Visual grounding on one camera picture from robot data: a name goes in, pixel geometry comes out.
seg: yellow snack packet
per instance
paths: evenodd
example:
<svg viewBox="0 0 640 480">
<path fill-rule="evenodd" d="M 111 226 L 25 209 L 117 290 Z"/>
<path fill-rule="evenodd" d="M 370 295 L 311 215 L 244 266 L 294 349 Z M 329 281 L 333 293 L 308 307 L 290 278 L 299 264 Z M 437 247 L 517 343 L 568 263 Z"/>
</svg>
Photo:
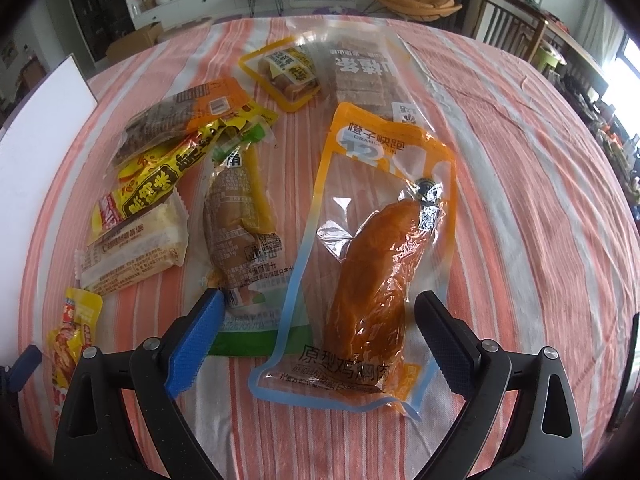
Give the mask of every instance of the yellow snack packet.
<svg viewBox="0 0 640 480">
<path fill-rule="evenodd" d="M 242 56 L 238 65 L 286 112 L 295 112 L 318 93 L 320 85 L 304 40 L 291 36 Z"/>
<path fill-rule="evenodd" d="M 222 120 L 228 120 L 231 117 L 240 117 L 251 121 L 253 118 L 260 116 L 264 119 L 269 126 L 273 126 L 273 123 L 278 120 L 278 113 L 268 108 L 264 108 L 256 103 L 253 99 L 249 99 L 249 102 L 242 107 L 235 108 L 231 113 L 222 116 Z"/>
<path fill-rule="evenodd" d="M 95 326 L 102 310 L 98 294 L 69 287 L 65 293 L 62 325 L 49 332 L 49 346 L 53 352 L 53 381 L 68 388 L 82 350 L 94 344 Z"/>
<path fill-rule="evenodd" d="M 230 126 L 216 120 L 165 153 L 162 152 L 167 149 L 166 144 L 156 146 L 151 149 L 153 157 L 143 154 L 127 164 L 118 174 L 119 187 L 103 196 L 94 207 L 89 243 L 168 194 L 180 177 L 207 154 L 225 127 Z"/>
</svg>

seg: white snack package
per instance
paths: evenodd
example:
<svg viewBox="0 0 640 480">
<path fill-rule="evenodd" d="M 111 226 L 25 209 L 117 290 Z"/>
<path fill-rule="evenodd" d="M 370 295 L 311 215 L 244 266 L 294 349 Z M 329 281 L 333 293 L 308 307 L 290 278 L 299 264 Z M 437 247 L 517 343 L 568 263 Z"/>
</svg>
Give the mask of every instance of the white snack package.
<svg viewBox="0 0 640 480">
<path fill-rule="evenodd" d="M 174 192 L 119 231 L 76 251 L 80 287 L 104 296 L 171 266 L 182 266 L 189 234 L 188 213 Z"/>
</svg>

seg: blue gripper pad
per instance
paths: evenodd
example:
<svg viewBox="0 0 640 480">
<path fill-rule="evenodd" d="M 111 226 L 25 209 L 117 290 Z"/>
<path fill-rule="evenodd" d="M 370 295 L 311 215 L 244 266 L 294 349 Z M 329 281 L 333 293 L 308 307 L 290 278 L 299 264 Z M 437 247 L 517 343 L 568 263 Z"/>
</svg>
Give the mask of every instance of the blue gripper pad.
<svg viewBox="0 0 640 480">
<path fill-rule="evenodd" d="M 474 391 L 474 376 L 480 362 L 480 353 L 468 327 L 440 303 L 433 292 L 423 292 L 415 300 L 415 322 L 436 359 L 449 388 L 455 394 L 469 399 Z"/>
<path fill-rule="evenodd" d="M 185 330 L 169 357 L 164 387 L 173 399 L 191 388 L 224 319 L 225 298 L 217 291 Z"/>
<path fill-rule="evenodd" d="M 20 392 L 41 362 L 42 353 L 38 347 L 27 346 L 9 371 L 9 391 Z"/>
</svg>

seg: cardboard box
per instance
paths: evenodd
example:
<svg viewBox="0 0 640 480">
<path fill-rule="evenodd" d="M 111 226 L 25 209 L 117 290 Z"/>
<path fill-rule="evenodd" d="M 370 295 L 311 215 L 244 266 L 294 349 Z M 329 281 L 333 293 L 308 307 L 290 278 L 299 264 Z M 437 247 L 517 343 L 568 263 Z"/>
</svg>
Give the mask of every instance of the cardboard box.
<svg viewBox="0 0 640 480">
<path fill-rule="evenodd" d="M 114 41 L 107 48 L 107 59 L 111 64 L 127 59 L 134 54 L 154 46 L 162 34 L 162 23 L 154 22 L 134 30 L 123 38 Z"/>
</svg>

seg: dining table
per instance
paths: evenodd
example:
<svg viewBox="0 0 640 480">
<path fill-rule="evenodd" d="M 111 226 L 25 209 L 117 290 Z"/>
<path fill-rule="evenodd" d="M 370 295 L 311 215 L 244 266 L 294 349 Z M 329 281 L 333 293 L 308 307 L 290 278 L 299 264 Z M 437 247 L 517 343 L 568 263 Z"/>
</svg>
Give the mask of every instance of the dining table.
<svg viewBox="0 0 640 480">
<path fill-rule="evenodd" d="M 480 339 L 505 350 L 558 350 L 588 462 L 605 436 L 640 304 L 640 237 L 605 155 L 525 60 L 416 23 L 331 19 L 377 24 L 406 45 L 420 76 L 411 97 L 456 160 L 456 244 L 440 299 Z M 238 66 L 241 56 L 289 35 L 286 18 L 193 28 L 88 82 L 97 107 L 55 174 L 33 232 L 15 314 L 20 350 L 35 343 L 49 354 L 47 335 L 60 325 L 66 288 L 77 285 L 75 254 L 86 246 L 96 200 L 110 190 L 104 175 L 127 121 L 206 81 L 235 77 L 258 104 L 279 113 L 275 142 L 257 151 L 267 161 L 262 178 L 278 232 L 290 246 L 300 243 L 326 137 L 322 92 L 285 113 Z M 202 294 L 210 265 L 202 234 L 208 172 L 203 163 L 177 186 L 190 213 L 184 264 L 104 297 L 95 339 L 102 352 L 127 351 L 163 334 Z M 419 399 L 420 420 L 393 406 L 351 413 L 266 402 L 247 386 L 264 360 L 208 356 L 177 399 L 225 479 L 412 479 L 464 402 L 439 371 Z M 163 472 L 135 396 L 126 391 L 124 399 L 147 465 Z M 476 471 L 491 464 L 513 405 L 508 392 Z M 20 394 L 20 411 L 28 438 L 51 456 L 56 419 L 47 358 Z"/>
</svg>

